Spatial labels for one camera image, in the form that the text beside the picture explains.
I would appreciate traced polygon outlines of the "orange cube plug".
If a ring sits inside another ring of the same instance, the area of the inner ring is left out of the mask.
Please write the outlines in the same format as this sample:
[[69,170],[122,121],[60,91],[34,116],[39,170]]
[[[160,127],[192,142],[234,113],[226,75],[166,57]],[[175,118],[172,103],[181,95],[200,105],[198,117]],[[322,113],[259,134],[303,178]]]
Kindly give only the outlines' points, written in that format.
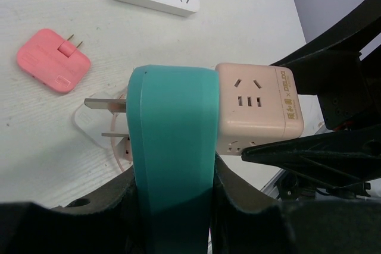
[[293,74],[276,66],[221,63],[219,155],[301,136],[304,120]]

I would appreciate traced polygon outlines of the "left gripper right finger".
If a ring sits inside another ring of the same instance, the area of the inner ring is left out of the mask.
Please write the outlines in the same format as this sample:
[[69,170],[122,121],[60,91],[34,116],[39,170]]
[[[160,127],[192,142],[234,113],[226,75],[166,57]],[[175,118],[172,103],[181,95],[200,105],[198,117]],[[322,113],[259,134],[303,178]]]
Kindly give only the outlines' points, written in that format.
[[380,203],[273,199],[217,156],[213,253],[380,253]]

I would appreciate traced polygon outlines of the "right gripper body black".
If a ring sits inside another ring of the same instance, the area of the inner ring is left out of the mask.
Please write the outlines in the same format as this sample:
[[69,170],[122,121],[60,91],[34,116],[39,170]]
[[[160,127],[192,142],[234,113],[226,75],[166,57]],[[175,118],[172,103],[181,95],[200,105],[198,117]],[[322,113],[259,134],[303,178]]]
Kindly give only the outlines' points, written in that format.
[[318,99],[331,130],[380,124],[380,46],[362,57],[374,36],[352,36],[321,53]]

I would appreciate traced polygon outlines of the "pink square plug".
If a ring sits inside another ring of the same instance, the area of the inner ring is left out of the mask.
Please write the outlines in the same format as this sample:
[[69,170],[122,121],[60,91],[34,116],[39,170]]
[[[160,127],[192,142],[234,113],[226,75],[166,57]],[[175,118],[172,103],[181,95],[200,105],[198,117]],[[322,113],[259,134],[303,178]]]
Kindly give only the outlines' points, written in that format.
[[65,39],[51,29],[39,30],[18,50],[18,66],[55,92],[71,92],[91,66],[71,38]]

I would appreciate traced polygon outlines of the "white square plug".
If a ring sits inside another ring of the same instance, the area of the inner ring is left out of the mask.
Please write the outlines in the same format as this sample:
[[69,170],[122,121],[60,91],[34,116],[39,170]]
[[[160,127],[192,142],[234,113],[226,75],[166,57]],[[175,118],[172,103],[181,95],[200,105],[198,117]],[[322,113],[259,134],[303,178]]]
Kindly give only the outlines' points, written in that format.
[[[98,92],[90,98],[113,98],[107,92]],[[111,132],[113,114],[103,109],[90,109],[82,104],[73,115],[73,124],[78,127],[96,145],[104,149],[111,149],[111,138],[102,136],[102,133]],[[114,132],[128,134],[128,126],[125,114],[115,118]]]

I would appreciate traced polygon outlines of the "teal triangular socket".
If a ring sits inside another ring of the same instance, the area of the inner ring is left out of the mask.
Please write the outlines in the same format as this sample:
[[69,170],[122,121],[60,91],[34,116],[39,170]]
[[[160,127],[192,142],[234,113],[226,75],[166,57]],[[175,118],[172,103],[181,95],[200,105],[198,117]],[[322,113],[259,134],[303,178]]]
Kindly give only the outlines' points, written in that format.
[[206,253],[219,121],[214,70],[136,68],[125,99],[87,98],[126,114],[147,253]]

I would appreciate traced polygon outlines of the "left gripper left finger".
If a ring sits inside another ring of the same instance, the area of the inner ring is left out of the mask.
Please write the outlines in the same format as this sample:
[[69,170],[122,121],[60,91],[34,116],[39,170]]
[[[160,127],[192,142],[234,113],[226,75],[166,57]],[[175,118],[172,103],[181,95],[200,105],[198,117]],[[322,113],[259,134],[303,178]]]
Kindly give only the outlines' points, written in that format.
[[133,168],[65,207],[2,203],[1,253],[145,253]]

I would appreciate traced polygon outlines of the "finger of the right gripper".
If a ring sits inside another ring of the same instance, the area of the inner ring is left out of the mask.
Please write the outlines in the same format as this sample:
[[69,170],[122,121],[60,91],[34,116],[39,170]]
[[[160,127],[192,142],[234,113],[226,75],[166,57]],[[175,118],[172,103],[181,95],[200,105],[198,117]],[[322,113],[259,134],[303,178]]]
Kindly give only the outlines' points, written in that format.
[[379,34],[380,0],[364,0],[330,29],[272,65],[293,72],[299,94],[318,95],[327,88],[334,70],[348,69]]
[[246,148],[245,162],[282,168],[339,189],[380,178],[380,125]]

